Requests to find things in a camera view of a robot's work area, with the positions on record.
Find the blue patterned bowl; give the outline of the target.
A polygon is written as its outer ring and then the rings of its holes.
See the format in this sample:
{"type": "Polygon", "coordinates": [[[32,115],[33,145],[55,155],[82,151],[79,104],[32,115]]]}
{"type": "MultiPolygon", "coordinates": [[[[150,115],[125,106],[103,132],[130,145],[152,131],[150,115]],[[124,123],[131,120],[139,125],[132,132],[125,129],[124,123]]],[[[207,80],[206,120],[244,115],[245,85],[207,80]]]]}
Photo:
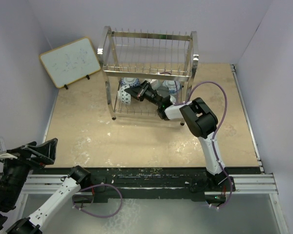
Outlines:
{"type": "Polygon", "coordinates": [[[129,85],[123,85],[120,87],[118,91],[118,99],[121,103],[125,105],[131,104],[131,95],[125,91],[125,89],[129,88],[129,85]]]}

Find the red zigzag patterned bowl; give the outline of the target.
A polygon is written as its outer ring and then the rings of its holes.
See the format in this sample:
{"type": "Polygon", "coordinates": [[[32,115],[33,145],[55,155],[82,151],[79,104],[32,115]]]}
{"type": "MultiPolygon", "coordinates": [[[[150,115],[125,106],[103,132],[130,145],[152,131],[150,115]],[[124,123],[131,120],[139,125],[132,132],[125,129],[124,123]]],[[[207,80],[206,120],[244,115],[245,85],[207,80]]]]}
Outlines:
{"type": "Polygon", "coordinates": [[[140,81],[138,78],[121,78],[120,84],[121,86],[137,87],[140,85],[140,81]]]}

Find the light green celadon bowl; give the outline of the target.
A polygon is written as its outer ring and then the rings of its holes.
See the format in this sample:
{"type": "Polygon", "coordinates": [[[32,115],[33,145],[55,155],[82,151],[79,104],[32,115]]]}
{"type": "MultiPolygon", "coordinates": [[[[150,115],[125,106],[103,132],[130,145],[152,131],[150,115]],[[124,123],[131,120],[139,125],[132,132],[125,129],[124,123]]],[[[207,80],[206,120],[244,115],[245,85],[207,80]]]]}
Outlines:
{"type": "Polygon", "coordinates": [[[158,79],[146,79],[146,81],[150,83],[153,90],[157,90],[162,86],[162,83],[158,79]]]}

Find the white red rimmed bowl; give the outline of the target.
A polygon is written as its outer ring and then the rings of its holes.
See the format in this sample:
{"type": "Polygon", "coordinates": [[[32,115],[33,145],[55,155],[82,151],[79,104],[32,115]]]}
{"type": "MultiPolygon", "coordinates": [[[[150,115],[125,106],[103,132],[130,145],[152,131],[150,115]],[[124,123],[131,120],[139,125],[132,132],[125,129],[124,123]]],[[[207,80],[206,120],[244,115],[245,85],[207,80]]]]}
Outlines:
{"type": "Polygon", "coordinates": [[[176,103],[176,98],[170,95],[170,102],[174,105],[176,103]]]}

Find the blue floral bowl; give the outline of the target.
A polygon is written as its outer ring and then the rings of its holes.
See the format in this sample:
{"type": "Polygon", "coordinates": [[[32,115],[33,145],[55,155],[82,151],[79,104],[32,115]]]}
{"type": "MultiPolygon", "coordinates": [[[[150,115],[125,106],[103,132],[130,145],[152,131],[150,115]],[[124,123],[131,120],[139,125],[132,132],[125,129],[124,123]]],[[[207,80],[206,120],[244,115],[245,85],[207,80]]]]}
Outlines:
{"type": "Polygon", "coordinates": [[[162,86],[168,88],[168,92],[172,96],[176,96],[181,91],[181,84],[178,81],[164,80],[162,86]]]}

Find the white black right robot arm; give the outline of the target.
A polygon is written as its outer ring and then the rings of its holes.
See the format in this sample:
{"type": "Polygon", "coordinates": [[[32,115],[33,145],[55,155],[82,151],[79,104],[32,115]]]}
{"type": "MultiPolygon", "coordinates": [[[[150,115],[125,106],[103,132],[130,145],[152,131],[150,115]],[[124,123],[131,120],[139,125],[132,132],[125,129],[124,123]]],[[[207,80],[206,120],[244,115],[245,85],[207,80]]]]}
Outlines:
{"type": "Polygon", "coordinates": [[[228,98],[225,90],[213,81],[198,83],[190,91],[189,96],[193,94],[196,88],[206,83],[216,85],[223,93],[225,107],[220,121],[200,97],[193,100],[188,98],[182,103],[173,103],[170,101],[170,97],[160,96],[147,81],[136,87],[125,88],[125,92],[138,101],[147,100],[156,105],[157,114],[162,120],[168,121],[182,118],[185,121],[190,132],[200,141],[206,162],[208,187],[213,191],[218,191],[225,185],[226,180],[230,180],[229,173],[221,158],[216,138],[216,134],[227,113],[228,98]]]}

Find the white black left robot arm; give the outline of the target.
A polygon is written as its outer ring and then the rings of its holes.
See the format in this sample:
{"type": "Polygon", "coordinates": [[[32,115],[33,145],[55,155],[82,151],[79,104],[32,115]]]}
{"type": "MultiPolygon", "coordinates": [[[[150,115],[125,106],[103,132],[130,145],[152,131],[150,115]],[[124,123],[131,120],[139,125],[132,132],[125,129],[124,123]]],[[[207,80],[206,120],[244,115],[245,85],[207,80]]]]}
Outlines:
{"type": "Polygon", "coordinates": [[[89,189],[90,171],[75,166],[45,203],[4,230],[3,225],[7,221],[5,214],[16,208],[21,211],[25,208],[21,202],[26,202],[29,197],[24,186],[30,171],[54,164],[57,143],[58,139],[53,138],[40,145],[32,141],[7,149],[4,139],[0,137],[0,162],[3,164],[0,173],[0,234],[42,234],[54,215],[75,193],[89,189]]]}

